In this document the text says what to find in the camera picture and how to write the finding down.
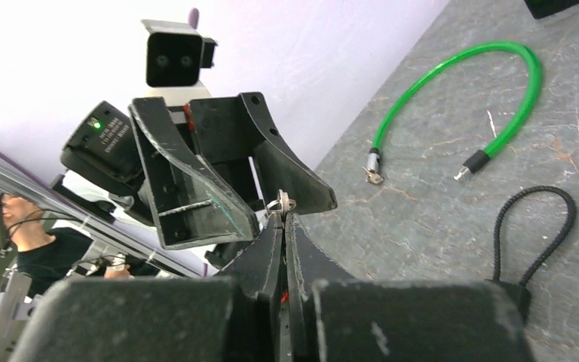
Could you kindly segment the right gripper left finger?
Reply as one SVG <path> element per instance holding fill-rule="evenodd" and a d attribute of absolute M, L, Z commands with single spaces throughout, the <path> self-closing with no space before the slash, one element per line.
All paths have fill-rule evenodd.
<path fill-rule="evenodd" d="M 211 278 L 55 284 L 13 361 L 280 361 L 282 221 Z"/>

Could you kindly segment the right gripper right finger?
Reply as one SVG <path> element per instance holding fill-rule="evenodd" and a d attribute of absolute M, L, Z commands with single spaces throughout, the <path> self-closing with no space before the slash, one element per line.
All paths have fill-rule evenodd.
<path fill-rule="evenodd" d="M 532 361 L 522 312 L 492 281 L 362 281 L 285 223 L 294 361 Z"/>

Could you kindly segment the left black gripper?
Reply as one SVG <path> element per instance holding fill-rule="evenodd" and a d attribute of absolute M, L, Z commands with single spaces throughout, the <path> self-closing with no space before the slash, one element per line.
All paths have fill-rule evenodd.
<path fill-rule="evenodd" d="M 135 98 L 131 125 L 145 175 L 146 202 L 160 245 L 183 250 L 251 241 L 264 201 L 284 190 L 299 215 L 338 206 L 335 192 L 280 135 L 263 94 L 191 100 Z"/>

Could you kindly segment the small key bunch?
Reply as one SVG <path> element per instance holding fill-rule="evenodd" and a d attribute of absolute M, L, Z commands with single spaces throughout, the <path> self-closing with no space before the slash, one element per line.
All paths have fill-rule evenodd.
<path fill-rule="evenodd" d="M 282 189 L 277 190 L 277 198 L 271 201 L 266 206 L 266 213 L 268 215 L 281 215 L 286 216 L 289 212 L 293 211 L 297 203 L 291 199 L 287 192 Z"/>

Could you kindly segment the pair of silver keys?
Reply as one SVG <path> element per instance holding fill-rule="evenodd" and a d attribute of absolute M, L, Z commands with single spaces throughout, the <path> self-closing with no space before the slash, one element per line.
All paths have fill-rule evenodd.
<path fill-rule="evenodd" d="M 362 167 L 362 170 L 365 173 L 366 181 L 368 183 L 373 185 L 380 185 L 384 181 L 384 178 L 376 170 L 370 169 L 368 167 Z"/>

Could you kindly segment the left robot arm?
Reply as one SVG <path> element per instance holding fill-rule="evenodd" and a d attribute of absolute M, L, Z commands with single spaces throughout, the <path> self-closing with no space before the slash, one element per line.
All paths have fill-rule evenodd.
<path fill-rule="evenodd" d="M 221 268 L 260 232 L 258 213 L 289 195 L 292 212 L 333 210 L 333 189 L 280 135 L 261 93 L 101 102 L 66 141 L 67 170 L 102 190 L 131 222 L 152 227 L 165 250 L 217 247 Z"/>

